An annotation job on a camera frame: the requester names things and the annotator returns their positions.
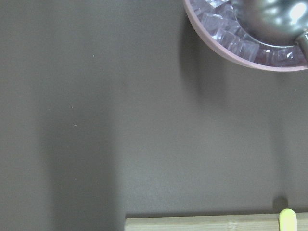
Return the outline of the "yellow plastic knife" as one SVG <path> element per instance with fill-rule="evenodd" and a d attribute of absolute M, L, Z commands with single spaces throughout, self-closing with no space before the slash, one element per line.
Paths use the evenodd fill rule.
<path fill-rule="evenodd" d="M 279 214 L 280 231 L 297 231 L 297 217 L 294 210 L 286 208 Z"/>

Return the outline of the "metal ice scoop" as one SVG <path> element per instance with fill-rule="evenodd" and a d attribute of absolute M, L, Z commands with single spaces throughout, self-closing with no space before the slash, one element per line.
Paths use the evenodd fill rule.
<path fill-rule="evenodd" d="M 232 0 L 243 30 L 273 47 L 298 45 L 308 58 L 308 2 L 306 0 Z"/>

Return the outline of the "bamboo cutting board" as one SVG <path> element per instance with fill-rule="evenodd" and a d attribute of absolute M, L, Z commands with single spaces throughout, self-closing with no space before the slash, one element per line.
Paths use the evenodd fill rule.
<path fill-rule="evenodd" d="M 278 231 L 279 214 L 128 218 L 126 231 Z"/>

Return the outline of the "pink bowl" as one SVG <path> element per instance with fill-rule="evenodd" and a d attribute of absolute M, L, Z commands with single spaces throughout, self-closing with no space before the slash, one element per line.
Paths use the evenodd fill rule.
<path fill-rule="evenodd" d="M 242 66 L 274 72 L 308 68 L 297 45 L 268 46 L 247 34 L 238 23 L 229 0 L 185 0 L 183 5 L 201 40 L 223 58 Z"/>

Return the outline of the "clear ice cubes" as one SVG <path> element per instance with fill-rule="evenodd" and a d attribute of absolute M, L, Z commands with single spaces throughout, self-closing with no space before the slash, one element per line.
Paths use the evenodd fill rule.
<path fill-rule="evenodd" d="M 195 31 L 218 55 L 274 72 L 308 67 L 305 0 L 186 0 Z"/>

